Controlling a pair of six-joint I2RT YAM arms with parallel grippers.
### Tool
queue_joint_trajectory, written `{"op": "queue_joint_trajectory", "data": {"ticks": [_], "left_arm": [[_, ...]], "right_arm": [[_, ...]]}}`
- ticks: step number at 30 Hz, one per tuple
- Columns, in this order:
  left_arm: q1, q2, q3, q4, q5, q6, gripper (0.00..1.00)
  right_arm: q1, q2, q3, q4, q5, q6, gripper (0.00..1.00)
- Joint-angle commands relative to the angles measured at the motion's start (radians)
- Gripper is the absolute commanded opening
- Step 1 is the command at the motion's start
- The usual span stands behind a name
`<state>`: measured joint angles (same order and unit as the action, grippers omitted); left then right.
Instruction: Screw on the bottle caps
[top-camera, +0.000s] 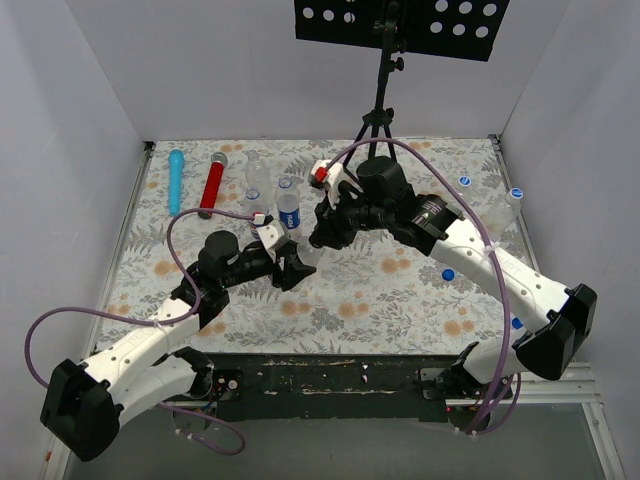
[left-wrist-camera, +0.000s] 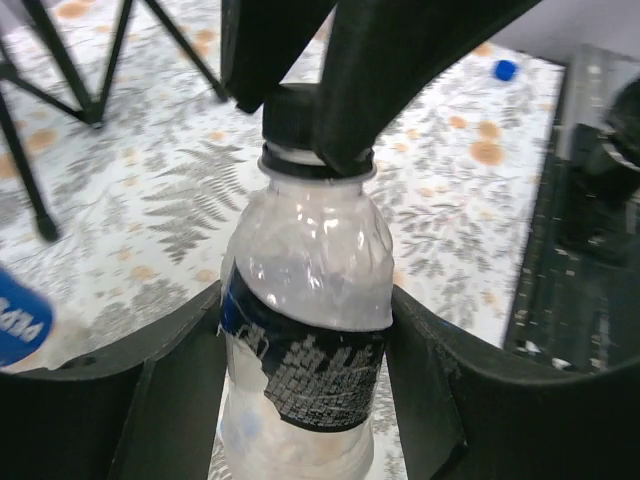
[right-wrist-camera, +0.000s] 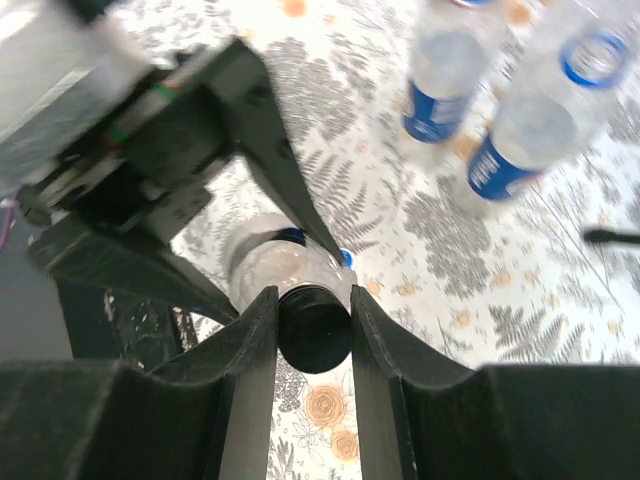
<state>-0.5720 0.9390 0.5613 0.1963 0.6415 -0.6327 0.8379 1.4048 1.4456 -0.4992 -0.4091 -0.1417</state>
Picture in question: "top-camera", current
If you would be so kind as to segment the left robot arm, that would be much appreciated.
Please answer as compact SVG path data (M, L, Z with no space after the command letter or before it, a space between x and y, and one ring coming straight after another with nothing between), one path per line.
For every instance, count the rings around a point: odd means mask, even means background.
M107 349L52 372L41 423L80 460L91 461L139 414L174 396L205 398L213 386L208 356L183 341L229 303L229 288L266 277L283 291L316 271L309 248L265 227L240 248L228 231L210 234L198 259L149 322Z

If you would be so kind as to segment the small black-label clear bottle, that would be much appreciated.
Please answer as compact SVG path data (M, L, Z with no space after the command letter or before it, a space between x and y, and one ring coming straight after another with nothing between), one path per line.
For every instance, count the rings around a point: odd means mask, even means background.
M321 251L314 247L308 237L301 237L297 246L298 258L303 265L305 277L309 277L317 271L321 258Z

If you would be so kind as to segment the blue Pocari Sweat cap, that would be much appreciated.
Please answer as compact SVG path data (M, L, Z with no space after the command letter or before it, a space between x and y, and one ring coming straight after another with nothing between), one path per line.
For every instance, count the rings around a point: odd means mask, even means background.
M521 200L524 196L523 191L520 188L512 188L509 191L509 195L515 200Z

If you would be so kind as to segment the blue white bottle cap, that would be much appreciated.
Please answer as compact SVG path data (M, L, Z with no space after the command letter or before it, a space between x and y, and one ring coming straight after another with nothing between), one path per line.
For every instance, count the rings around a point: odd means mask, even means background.
M472 185L472 179L467 175L462 175L458 178L458 184L463 188L470 188Z

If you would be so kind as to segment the clear Pocari bottle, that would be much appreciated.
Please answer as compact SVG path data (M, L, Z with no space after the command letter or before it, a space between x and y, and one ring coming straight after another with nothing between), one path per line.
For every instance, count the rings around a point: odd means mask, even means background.
M514 222L521 209L523 198L515 200L509 195L509 191L493 202L482 219L484 227L493 241L497 241L501 237Z

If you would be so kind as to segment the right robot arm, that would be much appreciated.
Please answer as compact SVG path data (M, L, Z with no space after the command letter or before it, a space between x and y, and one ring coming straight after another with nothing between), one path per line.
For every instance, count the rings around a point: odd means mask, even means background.
M315 208L310 236L316 248L340 250L360 231L386 230L399 243L452 267L498 300L507 299L521 322L513 342L473 342L455 362L425 381L444 398L475 397L496 368L505 376L531 372L558 380L592 330L597 295L585 284L569 288L544 277L496 244L486 244L474 223L435 194L414 192L393 159L378 156L354 175L319 160L310 184L325 197Z

